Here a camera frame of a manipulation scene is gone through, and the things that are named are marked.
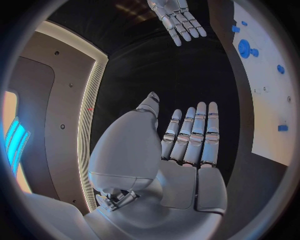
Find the blue light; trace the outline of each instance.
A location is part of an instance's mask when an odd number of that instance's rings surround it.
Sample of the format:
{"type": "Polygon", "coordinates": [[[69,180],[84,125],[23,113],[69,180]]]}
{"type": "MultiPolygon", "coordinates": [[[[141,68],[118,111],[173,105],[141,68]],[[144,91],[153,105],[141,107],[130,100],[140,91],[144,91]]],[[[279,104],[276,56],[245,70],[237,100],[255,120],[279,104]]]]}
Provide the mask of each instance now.
{"type": "Polygon", "coordinates": [[[12,167],[12,171],[13,171],[14,175],[17,175],[21,155],[22,155],[22,152],[24,150],[24,147],[25,147],[29,137],[30,137],[30,132],[26,132],[24,137],[22,138],[21,143],[19,144],[18,149],[17,149],[16,155],[15,155],[15,158],[14,158],[14,162],[13,162],[13,167],[12,167]]]}
{"type": "Polygon", "coordinates": [[[24,133],[25,133],[24,127],[19,125],[17,127],[16,131],[14,132],[14,135],[12,136],[12,139],[10,141],[9,148],[8,148],[8,151],[7,151],[7,156],[8,156],[8,160],[9,160],[10,165],[13,164],[15,154],[16,154],[16,150],[19,146],[19,143],[20,143],[24,133]]]}
{"type": "Polygon", "coordinates": [[[6,134],[6,138],[5,138],[5,148],[6,148],[6,150],[8,150],[8,146],[10,144],[12,135],[14,134],[18,124],[19,124],[19,119],[16,117],[14,119],[14,121],[12,122],[12,124],[10,125],[10,127],[7,131],[7,134],[6,134]]]}

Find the white robotic hand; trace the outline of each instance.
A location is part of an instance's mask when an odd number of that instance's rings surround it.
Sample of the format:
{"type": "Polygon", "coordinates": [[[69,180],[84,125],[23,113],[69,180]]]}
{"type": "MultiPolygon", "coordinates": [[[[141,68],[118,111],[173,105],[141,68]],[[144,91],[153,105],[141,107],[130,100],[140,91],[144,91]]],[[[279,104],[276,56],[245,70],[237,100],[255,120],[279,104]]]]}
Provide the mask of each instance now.
{"type": "Polygon", "coordinates": [[[185,167],[215,167],[219,151],[218,106],[211,102],[208,106],[207,130],[205,133],[207,106],[200,102],[197,109],[190,107],[179,130],[182,112],[176,109],[161,141],[163,160],[170,160],[185,167]],[[202,146],[204,149],[200,161],[202,146]]]}
{"type": "Polygon", "coordinates": [[[199,34],[206,37],[206,31],[189,12],[186,0],[147,0],[147,2],[178,47],[182,42],[177,32],[188,42],[192,39],[191,35],[194,38],[198,38],[199,34]]]}

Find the blue knob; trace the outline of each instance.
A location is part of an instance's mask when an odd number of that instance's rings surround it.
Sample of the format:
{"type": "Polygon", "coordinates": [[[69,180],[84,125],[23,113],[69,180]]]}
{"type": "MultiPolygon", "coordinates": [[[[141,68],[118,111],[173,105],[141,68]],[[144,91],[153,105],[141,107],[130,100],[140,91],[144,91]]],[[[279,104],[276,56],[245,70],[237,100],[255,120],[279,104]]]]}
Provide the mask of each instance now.
{"type": "Polygon", "coordinates": [[[240,32],[240,28],[237,27],[237,26],[232,26],[232,29],[231,29],[234,33],[239,33],[240,32]]]}
{"type": "Polygon", "coordinates": [[[278,126],[278,132],[286,132],[287,130],[289,130],[289,127],[287,125],[278,126]]]}
{"type": "Polygon", "coordinates": [[[242,58],[247,59],[249,58],[250,54],[254,57],[259,56],[259,51],[255,48],[251,49],[250,44],[247,40],[242,39],[238,44],[238,51],[242,58]]]}
{"type": "Polygon", "coordinates": [[[284,68],[283,66],[281,66],[281,65],[278,65],[278,66],[277,66],[277,70],[278,70],[278,72],[280,72],[281,74],[284,74],[284,73],[285,73],[285,68],[284,68]]]}

